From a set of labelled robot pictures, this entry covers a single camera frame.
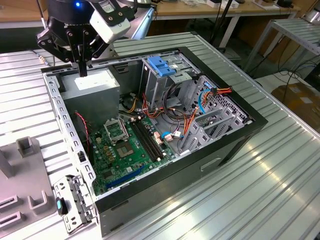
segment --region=blue pcie slot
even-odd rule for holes
[[[106,185],[105,185],[105,188],[106,188],[106,189],[109,189],[109,188],[114,187],[114,186],[116,186],[116,185],[118,185],[118,184],[122,184],[123,182],[125,182],[125,181],[127,181],[127,180],[129,180],[129,179],[131,179],[131,178],[134,178],[135,176],[138,176],[138,175],[141,173],[142,169],[144,169],[145,166],[146,166],[146,165],[143,165],[143,166],[141,166],[139,169],[137,169],[137,170],[135,170],[135,171],[133,171],[133,172],[125,175],[125,176],[122,176],[122,177],[120,177],[120,178],[117,179],[117,180],[114,180],[114,181],[106,184]]]

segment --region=blue drive bay latch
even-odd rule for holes
[[[148,62],[161,77],[169,76],[176,73],[176,70],[169,67],[168,64],[159,56],[148,57]]]

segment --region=metal table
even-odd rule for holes
[[[288,38],[305,48],[298,59],[302,59],[307,51],[310,51],[315,55],[320,54],[320,25],[313,25],[301,18],[271,20],[265,27],[259,40],[256,42],[254,48],[252,49],[244,67],[244,71],[248,70],[253,59],[255,58],[256,54],[258,53],[259,49],[261,48],[262,44],[264,43],[272,29],[277,30],[279,33],[274,38],[269,48],[265,51],[264,56],[266,56],[272,51],[272,49],[274,49],[277,42],[283,35],[287,36]]]
[[[187,32],[114,44],[121,56],[179,46],[187,46],[233,86],[268,124],[231,162],[105,238],[313,239],[320,231],[320,135],[198,35]],[[10,126],[10,132],[0,135],[0,145],[26,135],[36,136],[53,184],[74,169],[41,67],[28,51],[0,55],[0,126]],[[69,238],[99,239],[99,234],[99,228],[92,223]],[[68,238],[58,214],[4,239],[48,236]]]

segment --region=motherboard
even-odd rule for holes
[[[139,122],[117,121],[107,122],[89,136],[93,144],[96,196],[175,158],[167,144],[156,139],[157,131],[147,117]]]

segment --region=table leg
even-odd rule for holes
[[[253,61],[253,59],[255,58],[258,50],[261,48],[261,45],[264,43],[264,41],[266,40],[267,36],[269,35],[269,32],[271,30],[271,25],[272,25],[272,20],[269,21],[268,25],[265,27],[264,31],[262,32],[259,40],[256,42],[255,46],[253,47],[248,60],[243,68],[243,71],[247,71],[249,66],[251,65],[251,62]]]
[[[220,48],[225,48],[227,46],[227,43],[228,43],[228,41],[229,41],[229,39],[231,37],[232,32],[234,31],[234,29],[235,29],[235,27],[237,25],[237,22],[238,22],[239,18],[240,18],[240,16],[233,16],[231,18],[231,21],[230,21],[230,23],[228,25],[228,28],[226,29],[225,34],[224,34],[224,36],[222,38],[222,41],[221,41],[221,43],[219,45]]]
[[[295,18],[295,16],[297,15],[297,12],[292,12],[289,16],[288,16],[288,19],[293,19]],[[283,35],[278,32],[278,34],[275,36],[275,38],[273,39],[273,41],[271,42],[271,44],[269,45],[269,47],[267,48],[267,50],[265,51],[265,53],[263,54],[263,56],[267,56],[274,48],[275,46],[277,45],[277,42],[279,42],[280,38],[282,37]]]

